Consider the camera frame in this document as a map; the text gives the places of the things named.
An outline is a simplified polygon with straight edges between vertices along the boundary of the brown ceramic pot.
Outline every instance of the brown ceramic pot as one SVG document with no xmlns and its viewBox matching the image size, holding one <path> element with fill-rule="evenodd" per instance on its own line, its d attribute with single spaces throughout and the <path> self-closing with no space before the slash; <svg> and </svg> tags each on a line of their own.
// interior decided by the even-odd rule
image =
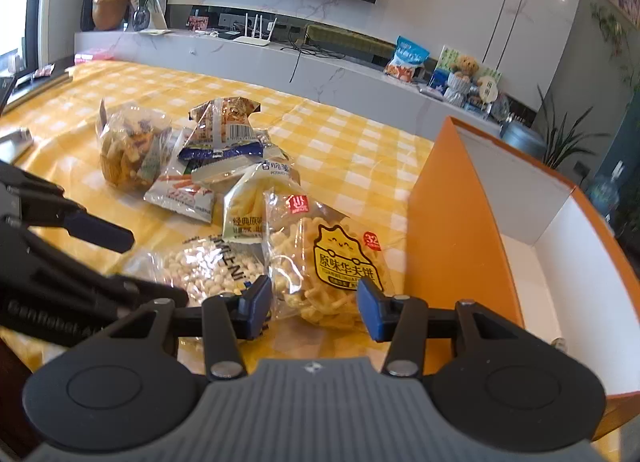
<svg viewBox="0 0 640 462">
<path fill-rule="evenodd" d="M 94 0 L 93 18 L 98 30 L 113 30 L 121 23 L 129 0 Z"/>
</svg>

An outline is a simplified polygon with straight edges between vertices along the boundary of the orange box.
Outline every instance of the orange box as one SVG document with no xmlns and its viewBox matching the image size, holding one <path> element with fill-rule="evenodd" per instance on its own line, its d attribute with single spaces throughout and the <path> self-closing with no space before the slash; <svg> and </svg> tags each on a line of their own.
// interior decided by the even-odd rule
<svg viewBox="0 0 640 462">
<path fill-rule="evenodd" d="M 474 299 L 602 381 L 596 438 L 640 413 L 640 285 L 607 224 L 564 177 L 448 118 L 409 197 L 404 290 L 431 307 Z M 450 360 L 430 340 L 426 373 Z"/>
</svg>

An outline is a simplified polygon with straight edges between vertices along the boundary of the yellow checkered tablecloth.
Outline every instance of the yellow checkered tablecloth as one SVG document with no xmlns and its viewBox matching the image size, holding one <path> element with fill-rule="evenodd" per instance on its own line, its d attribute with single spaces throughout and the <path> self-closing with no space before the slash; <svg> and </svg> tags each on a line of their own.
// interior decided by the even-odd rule
<svg viewBox="0 0 640 462">
<path fill-rule="evenodd" d="M 174 124 L 188 122 L 188 110 L 218 96 L 258 100 L 256 128 L 292 156 L 309 195 L 367 224 L 382 245 L 397 291 L 402 290 L 406 200 L 431 150 L 431 142 L 369 121 L 342 109 L 254 84 L 118 61 L 82 64 L 73 82 L 57 86 L 0 119 L 0 133 L 29 127 L 34 148 L 18 166 L 61 185 L 66 196 L 106 220 L 132 230 L 133 252 L 175 246 L 191 236 L 220 232 L 222 211 L 202 225 L 124 193 L 103 179 L 98 162 L 95 116 L 107 106 L 133 101 L 164 111 Z M 48 241 L 102 273 L 119 270 L 126 258 L 44 229 Z M 383 347 L 364 334 L 317 329 L 301 322 L 272 325 L 266 337 L 243 346 L 251 367 L 264 356 L 352 356 L 380 361 Z"/>
</svg>

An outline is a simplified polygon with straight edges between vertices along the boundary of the yellow cat logo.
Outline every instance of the yellow cat logo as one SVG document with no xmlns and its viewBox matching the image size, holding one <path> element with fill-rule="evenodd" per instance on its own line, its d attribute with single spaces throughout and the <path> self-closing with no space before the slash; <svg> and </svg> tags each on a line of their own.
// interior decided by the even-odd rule
<svg viewBox="0 0 640 462">
<path fill-rule="evenodd" d="M 380 276 L 371 260 L 362 252 L 360 242 L 347 236 L 340 225 L 331 229 L 318 226 L 314 242 L 314 259 L 318 277 L 343 290 L 356 290 L 361 277 L 369 277 L 380 290 Z"/>
</svg>

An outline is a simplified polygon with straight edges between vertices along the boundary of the gray gripper base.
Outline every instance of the gray gripper base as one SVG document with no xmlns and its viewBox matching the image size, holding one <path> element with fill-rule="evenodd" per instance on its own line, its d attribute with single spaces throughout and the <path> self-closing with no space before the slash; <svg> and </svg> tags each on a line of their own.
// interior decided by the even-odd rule
<svg viewBox="0 0 640 462">
<path fill-rule="evenodd" d="M 39 447 L 28 462 L 602 462 L 584 441 L 543 454 L 487 447 L 456 431 L 418 381 L 367 358 L 263 360 L 253 375 L 209 384 L 180 427 L 117 454 Z"/>
</svg>

